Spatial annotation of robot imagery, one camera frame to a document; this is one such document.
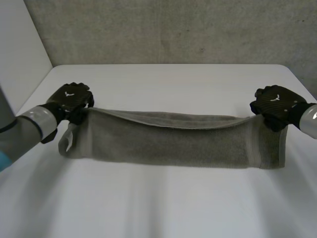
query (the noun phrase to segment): robotic hand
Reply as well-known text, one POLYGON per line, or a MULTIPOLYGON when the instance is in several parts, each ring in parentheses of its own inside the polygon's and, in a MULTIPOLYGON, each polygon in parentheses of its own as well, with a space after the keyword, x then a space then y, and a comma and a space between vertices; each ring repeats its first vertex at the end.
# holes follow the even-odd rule
MULTIPOLYGON (((46 104, 40 105, 40 107, 48 109, 54 115, 57 125, 62 120, 69 120, 70 123, 79 125, 85 118, 82 109, 86 106, 93 107, 95 103, 94 96, 89 89, 83 83, 65 84, 51 95, 46 104)), ((41 142, 45 144, 52 141, 56 134, 57 129, 41 142)))
POLYGON ((254 114, 262 114, 264 123, 273 131, 281 131, 288 124, 317 139, 317 105, 307 103, 298 94, 281 86, 258 89, 257 98, 250 103, 254 114))
POLYGON ((52 141, 62 120, 79 125, 85 118, 82 109, 93 105, 89 87, 71 83, 60 87, 46 104, 15 117, 0 88, 0 171, 39 142, 52 141))

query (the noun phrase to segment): white table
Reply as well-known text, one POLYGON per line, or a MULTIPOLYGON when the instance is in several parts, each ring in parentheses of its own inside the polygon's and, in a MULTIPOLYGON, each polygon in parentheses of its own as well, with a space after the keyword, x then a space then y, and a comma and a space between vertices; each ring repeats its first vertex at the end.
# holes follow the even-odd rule
MULTIPOLYGON (((316 102, 280 65, 68 65, 20 113, 74 81, 91 87, 96 107, 117 110, 247 117, 256 89, 273 84, 316 102)), ((57 151, 66 127, 0 174, 1 238, 317 235, 317 141, 294 126, 285 168, 269 171, 67 160, 57 151)))

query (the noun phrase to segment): gray wall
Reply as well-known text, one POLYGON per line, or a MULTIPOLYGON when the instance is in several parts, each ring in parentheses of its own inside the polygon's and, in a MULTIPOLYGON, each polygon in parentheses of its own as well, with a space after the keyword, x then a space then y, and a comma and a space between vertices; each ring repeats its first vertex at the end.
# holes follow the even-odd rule
POLYGON ((25 0, 53 65, 282 64, 317 96, 317 0, 25 0))

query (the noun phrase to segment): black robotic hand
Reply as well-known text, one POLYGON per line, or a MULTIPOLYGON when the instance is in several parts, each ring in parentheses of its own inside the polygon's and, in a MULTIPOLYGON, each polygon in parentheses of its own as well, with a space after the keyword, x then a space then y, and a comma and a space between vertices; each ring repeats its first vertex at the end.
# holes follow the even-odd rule
POLYGON ((258 89, 257 98, 250 103, 254 114, 262 114, 267 127, 273 131, 281 131, 292 123, 290 115, 298 104, 306 104, 306 100, 298 94, 281 86, 267 86, 258 89))
POLYGON ((71 83, 61 86, 47 103, 57 104, 64 113, 64 119, 80 124, 84 119, 81 109, 94 106, 94 97, 89 87, 83 83, 71 83))
MULTIPOLYGON (((62 120, 69 120, 70 123, 79 125, 86 116, 85 111, 82 109, 94 106, 94 97, 89 89, 83 83, 64 84, 41 107, 48 109, 55 116, 57 125, 62 120)), ((45 144, 52 141, 56 134, 57 129, 45 138, 42 143, 45 144)))

